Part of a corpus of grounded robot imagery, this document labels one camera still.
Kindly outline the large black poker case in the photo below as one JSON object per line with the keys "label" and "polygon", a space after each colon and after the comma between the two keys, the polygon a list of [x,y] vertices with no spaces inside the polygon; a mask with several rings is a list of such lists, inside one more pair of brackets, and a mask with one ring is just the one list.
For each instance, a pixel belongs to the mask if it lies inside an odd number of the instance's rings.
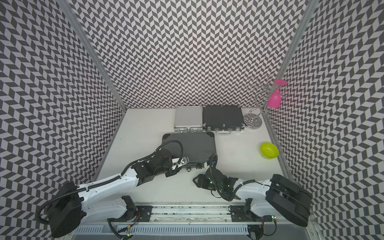
{"label": "large black poker case", "polygon": [[183,145],[183,157],[188,157],[189,163],[182,168],[204,168],[212,154],[216,154],[215,135],[212,132],[172,133],[164,134],[162,144],[169,141],[179,141]]}

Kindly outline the small silver poker case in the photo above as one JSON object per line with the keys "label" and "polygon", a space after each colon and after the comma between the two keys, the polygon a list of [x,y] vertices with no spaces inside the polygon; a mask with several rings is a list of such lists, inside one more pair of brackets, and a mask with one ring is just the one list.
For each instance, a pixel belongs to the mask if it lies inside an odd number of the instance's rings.
{"label": "small silver poker case", "polygon": [[203,107],[177,107],[174,121],[175,133],[202,132]]}

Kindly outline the black textured poker case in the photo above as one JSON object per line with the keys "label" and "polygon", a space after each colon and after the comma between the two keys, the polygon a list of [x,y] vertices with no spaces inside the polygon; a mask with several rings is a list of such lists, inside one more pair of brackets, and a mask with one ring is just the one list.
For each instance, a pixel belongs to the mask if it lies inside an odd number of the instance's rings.
{"label": "black textured poker case", "polygon": [[245,128],[241,107],[217,105],[203,107],[203,130],[217,135],[230,135]]}

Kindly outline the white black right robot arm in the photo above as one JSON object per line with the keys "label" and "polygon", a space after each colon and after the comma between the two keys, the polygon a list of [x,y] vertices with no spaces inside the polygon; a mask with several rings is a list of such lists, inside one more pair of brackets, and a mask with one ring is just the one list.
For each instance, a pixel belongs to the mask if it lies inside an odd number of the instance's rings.
{"label": "white black right robot arm", "polygon": [[307,227],[311,215],[312,194],[279,174],[270,180],[242,180],[226,177],[216,168],[193,179],[201,189],[216,191],[228,202],[245,200],[246,213],[257,217],[282,216],[300,227]]}

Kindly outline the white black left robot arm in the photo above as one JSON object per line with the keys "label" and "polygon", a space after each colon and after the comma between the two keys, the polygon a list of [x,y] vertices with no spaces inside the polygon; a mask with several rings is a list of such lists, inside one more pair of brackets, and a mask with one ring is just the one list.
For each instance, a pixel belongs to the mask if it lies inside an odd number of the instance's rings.
{"label": "white black left robot arm", "polygon": [[173,158],[169,151],[160,149],[128,164],[121,173],[100,181],[79,186],[68,182],[54,198],[37,209],[35,220],[49,225],[53,238],[63,237],[86,223],[136,221],[139,210],[132,197],[121,196],[115,200],[109,197],[150,182],[158,175],[174,176],[188,163],[188,157]]}

